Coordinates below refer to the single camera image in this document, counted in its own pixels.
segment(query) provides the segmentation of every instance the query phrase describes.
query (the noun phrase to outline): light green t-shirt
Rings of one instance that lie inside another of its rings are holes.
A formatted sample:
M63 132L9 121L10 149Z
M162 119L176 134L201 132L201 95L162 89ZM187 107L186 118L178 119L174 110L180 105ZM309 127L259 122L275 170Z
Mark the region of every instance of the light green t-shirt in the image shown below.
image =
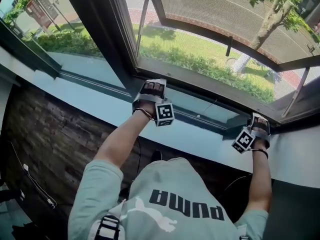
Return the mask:
M118 205L123 173L102 160L84 170L68 222L69 240L86 240L95 221ZM235 224L184 158L155 161L132 183L120 224L126 240L262 239L268 213L246 212Z

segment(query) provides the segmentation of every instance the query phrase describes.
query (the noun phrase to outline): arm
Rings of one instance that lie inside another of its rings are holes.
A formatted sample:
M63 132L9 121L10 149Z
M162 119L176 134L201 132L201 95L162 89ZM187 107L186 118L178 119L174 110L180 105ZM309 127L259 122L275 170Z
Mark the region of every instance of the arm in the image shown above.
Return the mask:
M153 104L146 103L141 107L153 113ZM150 119L142 111L134 112L125 123L106 138L94 159L105 160L120 168L128 158L137 137L149 121Z
M254 149L266 150L263 141L256 141ZM260 151L252 152L253 174L249 189L249 202L245 212L250 210L269 211L272 198L271 174L267 156Z

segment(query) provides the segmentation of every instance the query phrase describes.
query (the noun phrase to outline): hedge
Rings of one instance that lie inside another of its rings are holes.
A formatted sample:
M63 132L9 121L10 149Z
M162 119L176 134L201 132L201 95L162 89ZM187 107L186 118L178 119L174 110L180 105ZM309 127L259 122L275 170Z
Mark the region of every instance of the hedge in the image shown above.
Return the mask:
M157 59L179 67L195 71L207 77L211 77L227 85L245 91L259 100L271 103L275 100L274 92L271 89L261 88L251 79L241 74L235 74L230 68L221 68L216 65L214 59L207 59L202 56L186 54L178 48L172 48L169 52L161 50L158 45L140 47L140 55Z
M37 42L48 52L74 53L103 57L91 37L70 30L54 32L50 36L41 35L38 37ZM266 103L273 102L275 99L273 90L261 88L248 77L233 73L230 68L221 68L217 66L214 59L186 54L179 48L172 48L169 52L163 51L161 50L161 47L156 44L152 44L148 47L143 45L140 46L140 55L211 77L235 87L238 90L245 91Z

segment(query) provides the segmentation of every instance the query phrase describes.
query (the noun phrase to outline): sign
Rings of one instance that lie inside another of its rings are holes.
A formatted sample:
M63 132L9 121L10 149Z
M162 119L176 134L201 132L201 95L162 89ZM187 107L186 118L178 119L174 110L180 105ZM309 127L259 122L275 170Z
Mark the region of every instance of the sign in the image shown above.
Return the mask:
M41 27L45 27L47 29L52 23L36 0L28 2L25 11L29 16L34 18Z
M58 13L56 9L52 6L49 0L37 0L44 10L49 14L49 16L55 20L58 17Z

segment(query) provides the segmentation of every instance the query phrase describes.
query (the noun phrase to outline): lawn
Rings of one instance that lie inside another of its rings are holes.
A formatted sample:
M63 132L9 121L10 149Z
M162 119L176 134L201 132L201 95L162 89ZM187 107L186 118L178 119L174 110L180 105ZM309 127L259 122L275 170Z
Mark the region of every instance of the lawn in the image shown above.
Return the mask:
M133 24L136 36L138 35L138 28L138 24ZM232 50L229 57L226 57L227 49L225 47L193 34L162 27L146 26L143 29L141 46L149 47L152 44L160 45L164 51L169 51L171 48L176 47L183 50L186 54L214 59L216 64L222 68L226 66L229 58L238 59L240 57L237 52ZM248 62L245 72L245 76L251 79L257 86L269 90L274 89L272 77L266 77L268 71L264 67L255 64L253 60Z

